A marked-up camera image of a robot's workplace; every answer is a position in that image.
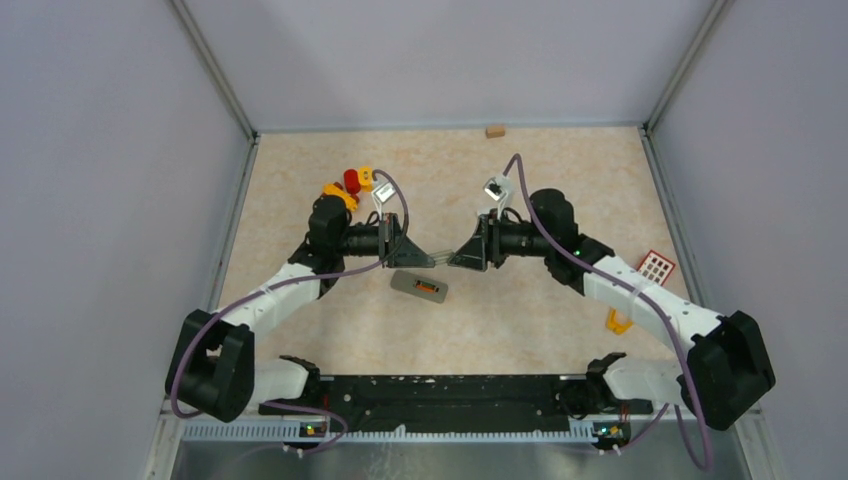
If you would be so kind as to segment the white remote control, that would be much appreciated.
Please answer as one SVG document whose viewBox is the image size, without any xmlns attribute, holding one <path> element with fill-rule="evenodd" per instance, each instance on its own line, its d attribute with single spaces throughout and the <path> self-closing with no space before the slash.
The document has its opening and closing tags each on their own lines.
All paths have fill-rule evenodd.
<svg viewBox="0 0 848 480">
<path fill-rule="evenodd" d="M 446 283 L 405 270 L 397 270 L 393 274 L 390 287 L 398 292 L 438 304 L 446 301 L 449 292 Z"/>
</svg>

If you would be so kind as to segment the small grey battery lid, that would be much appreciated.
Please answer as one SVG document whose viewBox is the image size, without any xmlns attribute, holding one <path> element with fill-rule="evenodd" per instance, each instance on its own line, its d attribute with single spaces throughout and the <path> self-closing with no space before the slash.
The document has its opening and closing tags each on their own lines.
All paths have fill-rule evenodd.
<svg viewBox="0 0 848 480">
<path fill-rule="evenodd" d="M 435 265 L 447 264 L 455 254 L 453 250 L 442 250 L 429 254 Z"/>
</svg>

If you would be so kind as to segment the small orange stick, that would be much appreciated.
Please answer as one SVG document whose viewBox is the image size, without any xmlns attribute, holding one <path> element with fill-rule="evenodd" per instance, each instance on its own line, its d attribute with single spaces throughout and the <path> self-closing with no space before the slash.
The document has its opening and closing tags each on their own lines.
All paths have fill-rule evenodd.
<svg viewBox="0 0 848 480">
<path fill-rule="evenodd" d="M 439 288 L 436 285 L 423 281 L 417 281 L 415 283 L 415 288 L 430 294 L 435 294 L 439 291 Z"/>
</svg>

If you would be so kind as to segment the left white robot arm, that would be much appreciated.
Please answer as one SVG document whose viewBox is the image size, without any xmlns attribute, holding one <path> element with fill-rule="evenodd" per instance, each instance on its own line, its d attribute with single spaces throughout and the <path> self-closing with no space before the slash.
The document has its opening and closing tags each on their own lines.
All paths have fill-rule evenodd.
<svg viewBox="0 0 848 480">
<path fill-rule="evenodd" d="M 183 322 L 165 392 L 174 407 L 231 422 L 248 405 L 284 401 L 297 413 L 319 404 L 311 364 L 280 357 L 255 361 L 256 343 L 348 275 L 348 256 L 376 258 L 387 268 L 432 268 L 434 259 L 409 240 L 394 213 L 369 224 L 351 221 L 343 200 L 316 200 L 303 242 L 269 280 L 217 312 L 197 309 Z"/>
</svg>

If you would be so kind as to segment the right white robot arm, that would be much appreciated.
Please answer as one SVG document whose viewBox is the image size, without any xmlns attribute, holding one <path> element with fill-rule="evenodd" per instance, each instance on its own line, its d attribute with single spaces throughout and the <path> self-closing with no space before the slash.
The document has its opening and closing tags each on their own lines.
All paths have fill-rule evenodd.
<svg viewBox="0 0 848 480">
<path fill-rule="evenodd" d="M 625 400 L 684 406 L 707 427 L 724 431 L 776 385 L 758 323 L 723 315 L 648 281 L 607 245 L 580 232 L 572 204 L 556 189 L 530 196 L 533 217 L 479 215 L 451 267 L 484 272 L 509 257 L 538 257 L 554 280 L 624 314 L 663 342 L 673 360 L 612 353 L 590 363 L 589 404 L 612 412 Z"/>
</svg>

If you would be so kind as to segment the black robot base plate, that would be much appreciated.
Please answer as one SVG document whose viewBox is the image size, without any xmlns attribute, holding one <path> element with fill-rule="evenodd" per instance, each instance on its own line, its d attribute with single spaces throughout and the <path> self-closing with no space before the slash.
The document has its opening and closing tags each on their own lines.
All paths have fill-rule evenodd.
<svg viewBox="0 0 848 480">
<path fill-rule="evenodd" d="M 647 415 L 582 375 L 336 375 L 310 380 L 292 405 L 329 411 L 351 434 L 565 432 L 593 415 Z"/>
</svg>

